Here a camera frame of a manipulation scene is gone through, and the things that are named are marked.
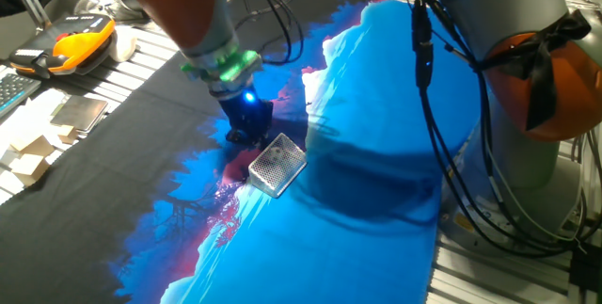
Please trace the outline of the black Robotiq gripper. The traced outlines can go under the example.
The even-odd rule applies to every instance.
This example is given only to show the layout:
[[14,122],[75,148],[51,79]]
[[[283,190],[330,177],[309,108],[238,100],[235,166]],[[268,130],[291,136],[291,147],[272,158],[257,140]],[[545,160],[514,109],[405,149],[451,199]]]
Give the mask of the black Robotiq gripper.
[[230,122],[228,142],[258,149],[268,145],[273,111],[270,101],[262,100],[254,88],[245,88],[219,103]]

